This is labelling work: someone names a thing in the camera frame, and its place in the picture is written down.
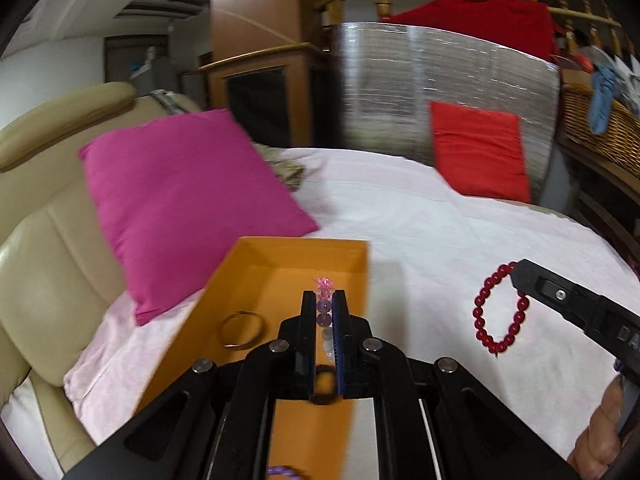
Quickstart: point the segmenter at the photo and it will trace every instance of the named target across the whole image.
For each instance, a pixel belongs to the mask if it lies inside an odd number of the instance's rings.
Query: wicker basket
[[[640,122],[620,102],[613,101],[607,131],[593,135],[587,114],[593,89],[580,85],[564,85],[564,129],[571,140],[615,162],[640,178]]]

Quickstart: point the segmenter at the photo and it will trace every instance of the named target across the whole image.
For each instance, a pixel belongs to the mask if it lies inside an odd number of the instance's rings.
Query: magenta cushion
[[[116,130],[79,155],[139,325],[202,288],[238,237],[318,228],[227,110]]]

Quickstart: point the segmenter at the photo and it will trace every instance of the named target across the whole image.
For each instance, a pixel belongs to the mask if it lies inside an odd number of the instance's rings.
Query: red bead bracelet
[[[496,357],[498,357],[498,354],[506,352],[507,348],[515,343],[516,336],[518,335],[518,332],[520,332],[520,325],[524,322],[526,317],[524,311],[529,308],[529,298],[526,297],[524,292],[520,290],[518,291],[518,311],[513,316],[513,323],[509,327],[509,333],[504,336],[504,339],[500,342],[495,342],[494,338],[484,329],[485,322],[482,317],[484,310],[482,310],[482,306],[486,299],[491,295],[491,289],[498,285],[503,278],[509,275],[516,265],[516,262],[511,262],[509,265],[501,265],[498,267],[496,272],[484,280],[484,287],[480,289],[480,293],[474,300],[474,303],[476,304],[476,307],[473,310],[473,316],[476,319],[474,326],[476,327],[476,330],[478,330],[478,332],[476,332],[476,339],[482,342],[482,346],[485,346],[488,349],[489,354],[494,354]]]

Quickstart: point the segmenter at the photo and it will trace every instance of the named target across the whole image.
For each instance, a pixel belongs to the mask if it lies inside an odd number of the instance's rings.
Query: orange box
[[[324,276],[334,281],[335,288],[345,290],[350,313],[363,316],[367,291],[366,242],[240,238],[216,269],[162,359],[138,411],[198,358],[209,358],[217,365],[245,358],[251,349],[230,351],[220,342],[220,325],[229,314],[244,310],[262,316],[265,330],[256,345],[263,344],[277,338],[283,319],[300,314],[303,291],[315,290],[314,280]],[[318,328],[316,362],[327,364],[320,331]],[[298,400],[278,401],[269,464],[290,465],[314,480],[338,479],[350,433],[353,402],[338,400],[329,406],[316,406]]]

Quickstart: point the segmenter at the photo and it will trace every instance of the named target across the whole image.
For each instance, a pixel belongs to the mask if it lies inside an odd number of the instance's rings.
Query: screw
[[[362,347],[367,352],[377,352],[382,348],[382,341],[377,337],[369,337],[362,342]]]
[[[438,368],[441,371],[450,374],[458,369],[458,362],[451,357],[443,357],[442,359],[438,359]]]
[[[269,350],[279,354],[281,352],[286,352],[289,349],[289,342],[284,339],[274,339],[269,343]]]
[[[211,360],[207,358],[197,359],[193,363],[193,365],[191,365],[191,370],[196,372],[198,375],[205,374],[212,368],[213,368],[213,362],[211,362]]]

